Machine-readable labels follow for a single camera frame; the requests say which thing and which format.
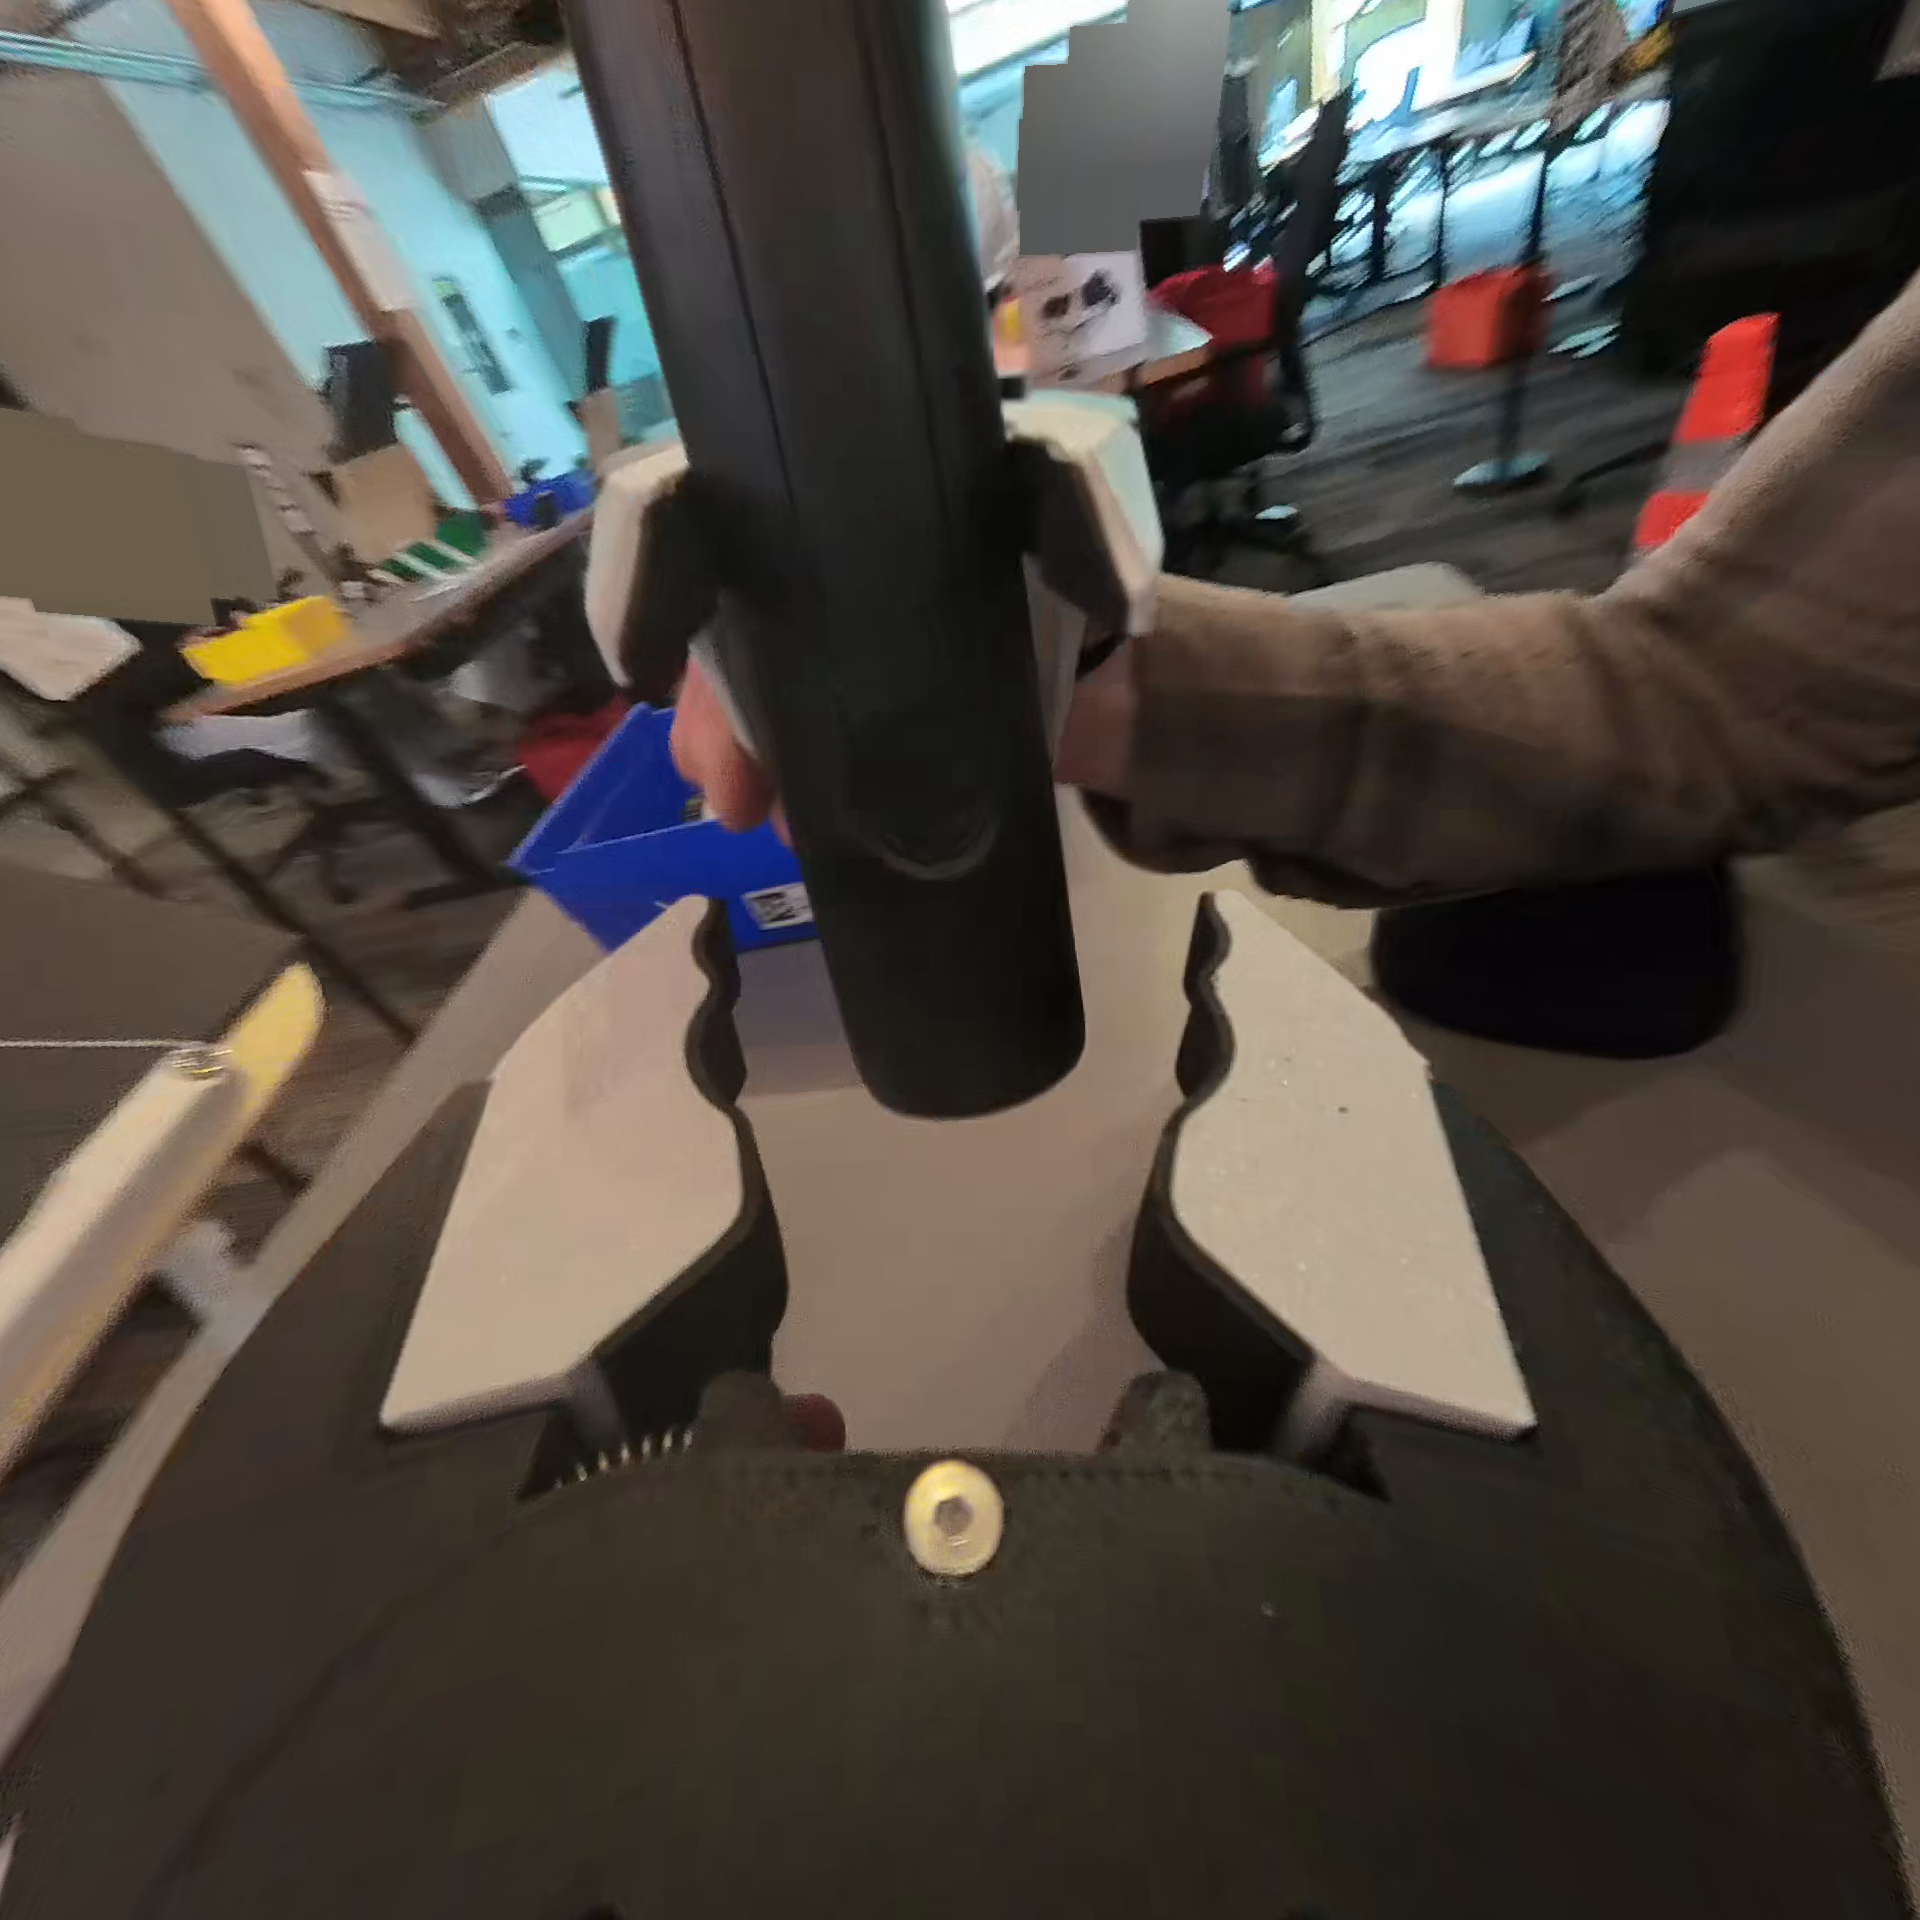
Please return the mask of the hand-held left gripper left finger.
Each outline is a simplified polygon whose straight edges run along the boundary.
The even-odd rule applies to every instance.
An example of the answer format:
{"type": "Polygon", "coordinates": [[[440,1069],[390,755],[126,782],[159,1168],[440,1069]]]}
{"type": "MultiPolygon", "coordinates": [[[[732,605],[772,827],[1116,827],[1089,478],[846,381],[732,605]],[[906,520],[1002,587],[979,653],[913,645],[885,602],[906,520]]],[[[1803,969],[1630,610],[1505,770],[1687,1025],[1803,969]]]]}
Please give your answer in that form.
{"type": "Polygon", "coordinates": [[[497,1059],[386,1392],[386,1431],[557,1412],[577,1436],[693,1436],[767,1375],[789,1300],[743,1115],[720,901],[683,899],[497,1059]]]}

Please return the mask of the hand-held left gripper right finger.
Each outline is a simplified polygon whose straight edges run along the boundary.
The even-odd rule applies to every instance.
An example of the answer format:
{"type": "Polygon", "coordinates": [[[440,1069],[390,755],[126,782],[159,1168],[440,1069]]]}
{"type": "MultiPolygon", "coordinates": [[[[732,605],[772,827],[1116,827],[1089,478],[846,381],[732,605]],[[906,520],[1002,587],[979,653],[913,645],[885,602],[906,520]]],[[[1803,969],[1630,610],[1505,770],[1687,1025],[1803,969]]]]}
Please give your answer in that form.
{"type": "Polygon", "coordinates": [[[1321,1462],[1355,1416],[1539,1430],[1429,1061],[1244,895],[1202,895],[1130,1326],[1215,1455],[1321,1462]]]}

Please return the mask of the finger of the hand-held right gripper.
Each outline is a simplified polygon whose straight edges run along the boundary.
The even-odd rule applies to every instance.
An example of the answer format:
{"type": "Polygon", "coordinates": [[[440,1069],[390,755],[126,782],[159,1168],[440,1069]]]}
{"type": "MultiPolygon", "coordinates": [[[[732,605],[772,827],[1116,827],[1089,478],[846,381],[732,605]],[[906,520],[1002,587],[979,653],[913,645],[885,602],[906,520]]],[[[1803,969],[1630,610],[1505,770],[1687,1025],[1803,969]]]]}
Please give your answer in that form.
{"type": "Polygon", "coordinates": [[[594,499],[583,611],[607,679],[664,703],[695,665],[717,699],[726,672],[712,638],[726,550],[683,446],[626,448],[594,499]]]}
{"type": "Polygon", "coordinates": [[[1164,517],[1139,407],[1112,394],[1032,394],[1005,400],[1002,425],[1023,478],[1040,684],[1073,684],[1103,642],[1156,624],[1164,517]]]}

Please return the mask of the black remote control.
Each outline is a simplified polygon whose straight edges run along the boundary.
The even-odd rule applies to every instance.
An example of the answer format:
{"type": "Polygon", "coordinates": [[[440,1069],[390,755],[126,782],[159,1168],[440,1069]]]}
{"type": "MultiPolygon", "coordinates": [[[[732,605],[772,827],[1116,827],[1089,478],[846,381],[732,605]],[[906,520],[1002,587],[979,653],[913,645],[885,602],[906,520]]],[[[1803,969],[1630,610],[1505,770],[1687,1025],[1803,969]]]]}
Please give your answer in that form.
{"type": "Polygon", "coordinates": [[[943,3],[565,3],[864,1086],[986,1117],[1086,1042],[943,3]]]}

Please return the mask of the blue plastic bin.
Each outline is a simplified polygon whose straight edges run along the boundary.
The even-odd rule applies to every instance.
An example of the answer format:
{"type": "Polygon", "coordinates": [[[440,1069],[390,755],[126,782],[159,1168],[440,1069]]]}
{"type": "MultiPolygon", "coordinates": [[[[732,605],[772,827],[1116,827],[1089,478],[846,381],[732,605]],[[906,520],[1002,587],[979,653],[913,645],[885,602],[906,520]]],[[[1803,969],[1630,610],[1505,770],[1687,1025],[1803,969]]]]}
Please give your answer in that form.
{"type": "Polygon", "coordinates": [[[675,770],[673,715],[631,709],[510,857],[605,950],[683,899],[717,901],[732,947],[818,941],[801,867],[772,826],[732,830],[675,770]]]}

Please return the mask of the person's right hand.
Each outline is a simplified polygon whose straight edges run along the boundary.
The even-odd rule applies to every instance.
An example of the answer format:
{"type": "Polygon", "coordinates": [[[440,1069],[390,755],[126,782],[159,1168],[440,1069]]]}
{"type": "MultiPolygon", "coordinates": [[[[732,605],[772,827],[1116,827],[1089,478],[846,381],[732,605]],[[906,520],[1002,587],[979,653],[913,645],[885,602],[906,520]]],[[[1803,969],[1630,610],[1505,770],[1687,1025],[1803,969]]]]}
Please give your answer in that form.
{"type": "MultiPolygon", "coordinates": [[[[1055,782],[1103,801],[1123,796],[1139,695],[1130,684],[1130,645],[1103,642],[1089,651],[1055,743],[1055,782]]],[[[679,774],[699,789],[712,816],[727,830],[775,827],[789,847],[793,830],[780,794],[756,755],[735,736],[726,685],[689,653],[669,728],[669,755],[679,774]]]]}

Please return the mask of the red bucket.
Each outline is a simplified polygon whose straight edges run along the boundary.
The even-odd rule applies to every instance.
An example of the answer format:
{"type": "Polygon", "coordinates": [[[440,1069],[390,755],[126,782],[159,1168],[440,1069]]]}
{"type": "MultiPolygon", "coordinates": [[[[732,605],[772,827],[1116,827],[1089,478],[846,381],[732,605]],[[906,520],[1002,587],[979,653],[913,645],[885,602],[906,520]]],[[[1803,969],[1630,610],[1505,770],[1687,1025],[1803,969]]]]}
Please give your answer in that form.
{"type": "Polygon", "coordinates": [[[611,698],[591,710],[552,709],[523,722],[511,743],[511,760],[536,801],[557,802],[629,710],[629,699],[611,698]]]}

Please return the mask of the long wooden workbench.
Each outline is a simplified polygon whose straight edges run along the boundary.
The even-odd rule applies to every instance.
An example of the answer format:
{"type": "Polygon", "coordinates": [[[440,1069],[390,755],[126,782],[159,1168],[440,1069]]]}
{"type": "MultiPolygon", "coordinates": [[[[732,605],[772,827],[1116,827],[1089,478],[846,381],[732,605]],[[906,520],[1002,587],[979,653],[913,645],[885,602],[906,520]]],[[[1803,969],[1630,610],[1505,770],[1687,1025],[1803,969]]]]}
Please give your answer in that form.
{"type": "Polygon", "coordinates": [[[563,695],[583,709],[611,698],[611,676],[588,631],[588,539],[594,506],[552,517],[545,527],[497,525],[484,554],[457,572],[404,585],[369,611],[354,611],[349,642],[316,660],[280,668],[240,685],[207,685],[174,709],[167,725],[192,725],[220,715],[277,715],[307,709],[347,750],[371,789],[393,808],[399,827],[419,842],[440,876],[404,895],[406,909],[453,904],[515,892],[515,873],[488,860],[448,809],[431,808],[404,770],[390,741],[354,699],[354,689],[404,665],[435,653],[473,653],[510,626],[531,619],[557,651],[563,695]]]}

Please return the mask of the black swivel chair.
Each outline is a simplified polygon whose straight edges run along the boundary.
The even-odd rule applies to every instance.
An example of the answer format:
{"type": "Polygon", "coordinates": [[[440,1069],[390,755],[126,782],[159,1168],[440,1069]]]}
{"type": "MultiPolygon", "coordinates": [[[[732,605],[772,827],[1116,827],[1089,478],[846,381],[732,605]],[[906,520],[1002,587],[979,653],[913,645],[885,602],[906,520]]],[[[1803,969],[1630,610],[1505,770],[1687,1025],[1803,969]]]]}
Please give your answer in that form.
{"type": "Polygon", "coordinates": [[[1164,567],[1202,577],[1234,550],[1291,559],[1308,587],[1334,572],[1301,510],[1273,494],[1269,466],[1314,444],[1303,363],[1313,266],[1334,246],[1349,90],[1314,114],[1291,168],[1291,210],[1262,262],[1191,268],[1164,279],[1170,315],[1209,334],[1205,359],[1139,388],[1139,440],[1164,517],[1164,567]]]}

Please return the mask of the yellow plastic bin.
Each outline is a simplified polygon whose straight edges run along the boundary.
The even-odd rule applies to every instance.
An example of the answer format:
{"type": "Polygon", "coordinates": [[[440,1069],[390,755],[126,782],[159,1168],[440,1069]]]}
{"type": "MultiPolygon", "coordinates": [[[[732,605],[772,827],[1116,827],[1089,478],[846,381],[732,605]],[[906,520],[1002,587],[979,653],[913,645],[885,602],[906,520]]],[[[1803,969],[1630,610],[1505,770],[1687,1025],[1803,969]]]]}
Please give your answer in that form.
{"type": "Polygon", "coordinates": [[[301,672],[326,653],[349,648],[354,619],[326,593],[303,593],[232,626],[180,645],[180,658],[204,685],[254,685],[301,672]]]}

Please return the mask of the red floor container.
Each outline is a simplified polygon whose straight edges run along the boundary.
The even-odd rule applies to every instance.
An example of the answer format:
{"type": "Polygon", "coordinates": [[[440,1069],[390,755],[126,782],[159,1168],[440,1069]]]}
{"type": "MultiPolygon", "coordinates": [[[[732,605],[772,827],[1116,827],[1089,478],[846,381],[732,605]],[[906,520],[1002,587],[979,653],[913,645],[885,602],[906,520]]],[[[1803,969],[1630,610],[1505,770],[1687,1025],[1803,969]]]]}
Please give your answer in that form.
{"type": "Polygon", "coordinates": [[[1545,348],[1554,279],[1539,262],[1447,279],[1429,299],[1421,361],[1432,373],[1491,373],[1545,348]]]}

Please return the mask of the orange traffic cone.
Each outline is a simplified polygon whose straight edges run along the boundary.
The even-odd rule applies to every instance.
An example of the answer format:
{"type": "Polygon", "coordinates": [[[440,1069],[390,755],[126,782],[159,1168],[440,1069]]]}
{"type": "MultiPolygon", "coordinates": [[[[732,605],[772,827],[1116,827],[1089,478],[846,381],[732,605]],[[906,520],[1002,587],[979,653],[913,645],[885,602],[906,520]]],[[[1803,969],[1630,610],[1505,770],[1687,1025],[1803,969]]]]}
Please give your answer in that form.
{"type": "Polygon", "coordinates": [[[1777,313],[1748,315],[1713,330],[1698,361],[1683,412],[1670,431],[1656,487],[1647,493],[1625,559],[1642,563],[1698,517],[1762,431],[1777,359],[1777,313]]]}

